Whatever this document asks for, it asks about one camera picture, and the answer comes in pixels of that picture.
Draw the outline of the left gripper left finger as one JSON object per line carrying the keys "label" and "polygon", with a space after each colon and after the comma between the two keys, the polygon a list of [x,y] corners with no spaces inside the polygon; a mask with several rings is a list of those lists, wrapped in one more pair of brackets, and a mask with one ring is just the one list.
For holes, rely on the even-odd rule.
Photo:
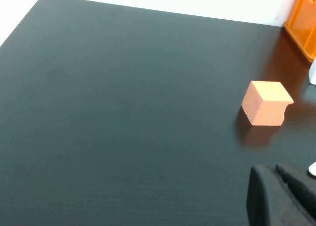
{"label": "left gripper left finger", "polygon": [[255,165],[250,170],[246,209],[251,226],[314,226],[275,167]]}

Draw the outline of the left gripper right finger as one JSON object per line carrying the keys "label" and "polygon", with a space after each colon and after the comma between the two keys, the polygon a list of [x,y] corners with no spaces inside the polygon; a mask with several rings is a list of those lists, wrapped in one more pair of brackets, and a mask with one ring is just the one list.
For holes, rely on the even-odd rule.
{"label": "left gripper right finger", "polygon": [[275,170],[305,210],[315,216],[316,180],[289,164],[276,164]]}

